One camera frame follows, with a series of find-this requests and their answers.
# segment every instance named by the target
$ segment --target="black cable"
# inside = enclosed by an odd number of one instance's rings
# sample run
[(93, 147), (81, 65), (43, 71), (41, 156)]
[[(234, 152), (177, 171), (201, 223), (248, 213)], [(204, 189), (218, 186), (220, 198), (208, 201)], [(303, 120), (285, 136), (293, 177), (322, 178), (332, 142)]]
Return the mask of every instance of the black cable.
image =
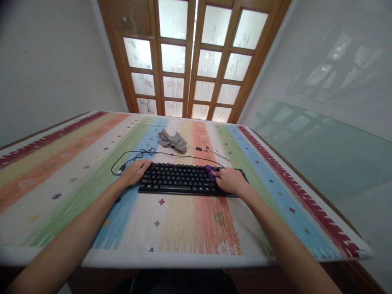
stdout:
[(119, 170), (120, 170), (121, 172), (124, 171), (124, 169), (125, 169), (125, 167), (127, 166), (127, 163), (128, 163), (129, 161), (135, 161), (137, 158), (142, 158), (144, 153), (148, 153), (148, 154), (151, 155), (151, 156), (154, 155), (154, 154), (166, 154), (166, 155), (169, 155), (169, 156), (190, 157), (190, 158), (202, 159), (202, 160), (211, 161), (211, 162), (213, 162), (213, 163), (216, 163), (216, 164), (220, 165), (221, 167), (224, 167), (224, 166), (221, 165), (220, 163), (218, 163), (218, 162), (216, 162), (216, 161), (213, 161), (213, 160), (210, 160), (210, 159), (205, 159), (205, 158), (195, 157), (195, 156), (190, 156), (190, 155), (176, 155), (176, 154), (171, 155), (171, 154), (166, 153), (166, 152), (156, 152), (156, 149), (155, 149), (155, 148), (150, 148), (150, 149), (148, 149), (148, 150), (140, 149), (140, 151), (126, 151), (126, 152), (124, 152), (124, 153), (120, 156), (120, 158), (112, 165), (112, 167), (111, 167), (111, 169), (110, 169), (110, 171), (111, 171), (111, 173), (112, 173), (113, 175), (115, 175), (115, 176), (121, 176), (122, 173), (121, 173), (121, 174), (116, 174), (116, 173), (113, 172), (113, 167), (116, 165), (117, 162), (120, 161), (120, 159), (121, 159), (125, 154), (127, 154), (127, 153), (132, 153), (132, 152), (138, 152), (138, 154), (137, 154), (135, 157), (133, 157), (132, 159), (127, 160), (127, 161), (119, 168)]

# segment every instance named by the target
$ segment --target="black keyboard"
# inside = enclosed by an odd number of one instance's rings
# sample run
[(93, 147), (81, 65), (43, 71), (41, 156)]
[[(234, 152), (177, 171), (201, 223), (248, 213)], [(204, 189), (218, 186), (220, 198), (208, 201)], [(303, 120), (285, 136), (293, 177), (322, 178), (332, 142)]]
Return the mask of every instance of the black keyboard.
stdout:
[[(236, 170), (239, 170), (248, 182), (242, 169)], [(151, 164), (140, 181), (139, 193), (237, 197), (223, 191), (215, 181), (211, 181), (203, 166), (169, 163)]]

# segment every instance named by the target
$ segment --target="forearm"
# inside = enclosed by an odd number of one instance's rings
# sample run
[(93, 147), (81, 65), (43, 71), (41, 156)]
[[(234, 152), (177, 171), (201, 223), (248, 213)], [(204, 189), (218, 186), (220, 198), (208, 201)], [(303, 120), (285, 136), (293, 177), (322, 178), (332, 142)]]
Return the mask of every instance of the forearm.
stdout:
[(254, 188), (240, 197), (255, 215), (283, 271), (300, 293), (340, 293), (321, 265)]
[(114, 201), (125, 188), (117, 180), (69, 223), (9, 286), (11, 293), (56, 293), (80, 264)]

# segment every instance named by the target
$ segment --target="white wall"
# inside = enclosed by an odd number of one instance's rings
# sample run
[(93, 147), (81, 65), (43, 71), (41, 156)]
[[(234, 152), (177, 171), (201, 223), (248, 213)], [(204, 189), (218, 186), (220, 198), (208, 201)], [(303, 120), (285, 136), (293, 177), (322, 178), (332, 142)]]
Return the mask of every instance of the white wall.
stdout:
[(127, 111), (91, 2), (9, 2), (0, 31), (0, 146), (87, 111)]
[[(275, 100), (392, 141), (390, 2), (293, 4), (238, 123), (248, 125), (267, 100)], [(362, 264), (387, 292), (392, 292), (391, 182), (333, 202), (373, 249), (375, 258)]]

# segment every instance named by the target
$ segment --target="table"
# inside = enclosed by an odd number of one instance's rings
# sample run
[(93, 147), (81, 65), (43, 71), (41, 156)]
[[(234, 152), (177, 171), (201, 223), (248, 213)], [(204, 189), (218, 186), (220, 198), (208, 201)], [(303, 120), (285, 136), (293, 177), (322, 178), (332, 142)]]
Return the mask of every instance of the table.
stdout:
[[(154, 162), (241, 168), (269, 207), (319, 261), (371, 258), (367, 244), (248, 127), (210, 121), (93, 111), (0, 153), (0, 263), (26, 265), (115, 181), (115, 161), (156, 148), (158, 132), (180, 132), (189, 148)], [(114, 168), (125, 162), (126, 156)], [(125, 190), (82, 266), (227, 268), (268, 265), (274, 254), (239, 198), (138, 194)]]

